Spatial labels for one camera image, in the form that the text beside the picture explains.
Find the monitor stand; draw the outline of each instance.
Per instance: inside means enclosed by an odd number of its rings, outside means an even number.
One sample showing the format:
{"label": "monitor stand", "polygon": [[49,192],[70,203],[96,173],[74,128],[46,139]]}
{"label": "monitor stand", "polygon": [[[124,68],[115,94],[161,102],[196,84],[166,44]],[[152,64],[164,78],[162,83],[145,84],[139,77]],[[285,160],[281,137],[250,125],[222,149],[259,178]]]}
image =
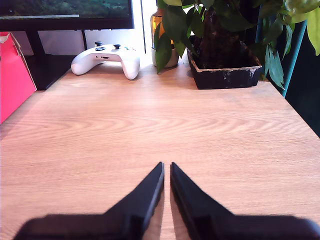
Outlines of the monitor stand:
{"label": "monitor stand", "polygon": [[26,63],[37,90],[46,90],[70,69],[76,56],[46,54],[38,31],[26,35],[33,51],[32,56],[24,56]]}

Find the black plant pot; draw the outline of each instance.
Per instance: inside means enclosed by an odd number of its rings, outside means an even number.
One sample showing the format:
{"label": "black plant pot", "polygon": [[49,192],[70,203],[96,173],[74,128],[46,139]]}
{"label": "black plant pot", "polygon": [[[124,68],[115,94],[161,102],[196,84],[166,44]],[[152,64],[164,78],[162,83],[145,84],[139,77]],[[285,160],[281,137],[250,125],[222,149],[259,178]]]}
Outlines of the black plant pot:
{"label": "black plant pot", "polygon": [[235,89],[256,86],[262,66],[257,57],[244,45],[251,66],[240,68],[199,69],[190,50],[187,50],[191,72],[198,89]]}

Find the red box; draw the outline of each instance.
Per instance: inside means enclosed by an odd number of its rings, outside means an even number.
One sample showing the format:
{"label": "red box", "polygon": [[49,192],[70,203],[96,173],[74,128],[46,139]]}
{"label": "red box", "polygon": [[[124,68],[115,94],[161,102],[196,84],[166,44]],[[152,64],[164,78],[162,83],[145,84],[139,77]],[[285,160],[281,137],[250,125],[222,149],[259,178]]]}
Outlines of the red box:
{"label": "red box", "polygon": [[9,32],[0,32],[0,123],[37,89],[20,45]]}

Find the white game controller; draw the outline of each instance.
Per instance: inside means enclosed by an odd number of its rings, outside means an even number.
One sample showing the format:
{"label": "white game controller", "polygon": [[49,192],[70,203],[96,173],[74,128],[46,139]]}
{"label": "white game controller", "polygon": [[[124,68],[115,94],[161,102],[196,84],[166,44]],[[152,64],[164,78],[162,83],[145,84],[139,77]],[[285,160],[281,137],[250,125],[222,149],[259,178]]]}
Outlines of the white game controller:
{"label": "white game controller", "polygon": [[127,79],[135,79],[139,73],[140,57],[137,51],[120,44],[102,45],[100,41],[96,46],[76,56],[71,63],[71,70],[75,75],[85,74],[94,66],[105,61],[120,62]]}

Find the desk surface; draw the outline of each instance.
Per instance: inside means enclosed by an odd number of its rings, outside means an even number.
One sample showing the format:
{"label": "desk surface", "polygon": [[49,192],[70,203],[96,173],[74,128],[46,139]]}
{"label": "desk surface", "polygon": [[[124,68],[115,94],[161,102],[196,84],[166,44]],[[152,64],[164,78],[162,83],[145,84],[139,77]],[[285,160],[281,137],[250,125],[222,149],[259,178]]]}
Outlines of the desk surface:
{"label": "desk surface", "polygon": [[137,80],[100,65],[67,73],[33,94],[1,126],[1,237],[47,213],[102,213],[160,161],[160,239],[173,222],[169,167],[176,162],[235,214],[294,214],[320,224],[320,140],[269,82],[197,90],[186,59]]}

